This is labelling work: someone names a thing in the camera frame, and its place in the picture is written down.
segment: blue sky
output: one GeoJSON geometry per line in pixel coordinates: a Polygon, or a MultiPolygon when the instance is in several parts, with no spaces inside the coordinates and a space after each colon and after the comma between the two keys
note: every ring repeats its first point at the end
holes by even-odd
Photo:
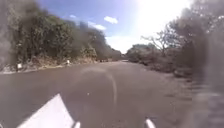
{"type": "Polygon", "coordinates": [[[104,31],[107,43],[125,53],[188,6],[188,0],[38,0],[41,7],[69,20],[81,20],[104,31]]]}

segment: white post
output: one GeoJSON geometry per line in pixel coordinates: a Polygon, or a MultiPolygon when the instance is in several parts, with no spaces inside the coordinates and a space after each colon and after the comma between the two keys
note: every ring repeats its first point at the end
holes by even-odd
{"type": "Polygon", "coordinates": [[[20,64],[17,64],[17,69],[21,69],[23,66],[22,66],[22,64],[20,63],[20,64]]]}

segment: road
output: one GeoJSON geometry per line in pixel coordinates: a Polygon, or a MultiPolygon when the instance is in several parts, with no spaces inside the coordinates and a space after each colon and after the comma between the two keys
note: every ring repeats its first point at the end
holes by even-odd
{"type": "Polygon", "coordinates": [[[82,128],[180,126],[192,104],[186,83],[127,62],[0,75],[0,122],[15,128],[60,94],[82,128]]]}

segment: cloud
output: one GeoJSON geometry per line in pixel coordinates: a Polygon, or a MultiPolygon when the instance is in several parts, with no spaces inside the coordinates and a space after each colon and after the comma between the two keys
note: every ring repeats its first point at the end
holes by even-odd
{"type": "Polygon", "coordinates": [[[109,16],[104,17],[104,20],[107,21],[107,22],[110,22],[111,24],[117,24],[118,23],[118,20],[116,18],[112,18],[112,17],[109,17],[109,16]]]}
{"type": "Polygon", "coordinates": [[[142,40],[140,37],[131,36],[111,36],[106,37],[106,40],[112,48],[120,50],[123,54],[134,44],[148,44],[147,41],[142,40]]]}
{"type": "Polygon", "coordinates": [[[75,18],[76,18],[76,16],[75,16],[75,15],[70,15],[69,17],[70,17],[70,18],[73,18],[73,19],[75,19],[75,18]]]}
{"type": "Polygon", "coordinates": [[[88,21],[88,25],[89,25],[89,26],[92,26],[92,27],[94,27],[94,28],[96,28],[96,29],[102,30],[102,31],[107,29],[107,28],[104,27],[103,25],[96,24],[96,23],[91,22],[91,21],[88,21]]]}

